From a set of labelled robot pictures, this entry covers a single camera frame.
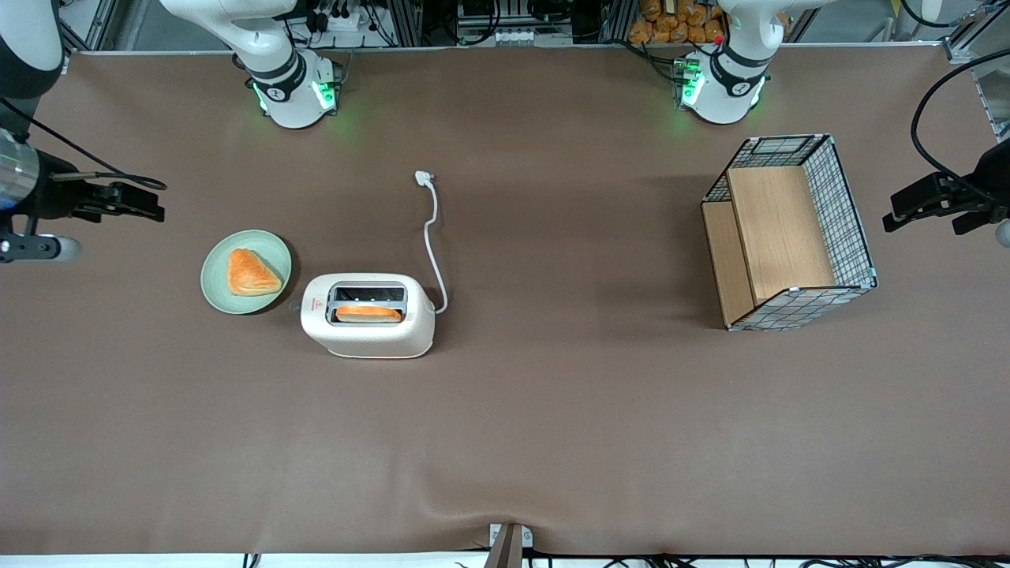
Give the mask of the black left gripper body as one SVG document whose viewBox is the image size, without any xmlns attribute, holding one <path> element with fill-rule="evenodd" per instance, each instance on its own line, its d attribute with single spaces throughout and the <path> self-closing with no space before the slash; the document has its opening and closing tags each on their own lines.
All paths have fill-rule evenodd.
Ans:
<svg viewBox="0 0 1010 568">
<path fill-rule="evenodd" d="M 1002 140 L 981 155 L 967 175 L 946 173 L 955 207 L 964 215 L 1007 215 L 1009 205 L 1009 140 Z"/>
</svg>

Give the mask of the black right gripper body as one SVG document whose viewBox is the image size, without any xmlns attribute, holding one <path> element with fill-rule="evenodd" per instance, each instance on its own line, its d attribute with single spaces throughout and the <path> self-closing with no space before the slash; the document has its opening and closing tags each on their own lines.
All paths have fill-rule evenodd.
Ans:
<svg viewBox="0 0 1010 568">
<path fill-rule="evenodd" d="M 117 216 L 118 212 L 106 199 L 107 187 L 95 184 L 99 172 L 82 172 L 64 159 L 47 152 L 37 155 L 39 176 L 33 190 L 33 218 L 39 220 L 76 217 L 99 223 L 102 216 Z"/>
</svg>

